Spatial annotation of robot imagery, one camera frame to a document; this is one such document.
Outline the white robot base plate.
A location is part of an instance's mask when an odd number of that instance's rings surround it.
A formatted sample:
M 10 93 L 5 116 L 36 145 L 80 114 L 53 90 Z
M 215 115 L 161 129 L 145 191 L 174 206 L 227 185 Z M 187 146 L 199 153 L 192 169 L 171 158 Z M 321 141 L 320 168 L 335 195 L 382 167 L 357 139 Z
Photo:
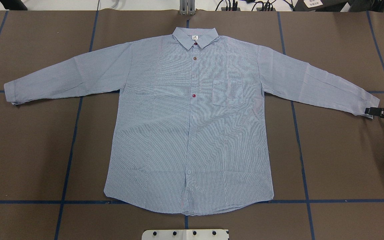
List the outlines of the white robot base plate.
M 229 240 L 226 229 L 146 230 L 142 240 Z

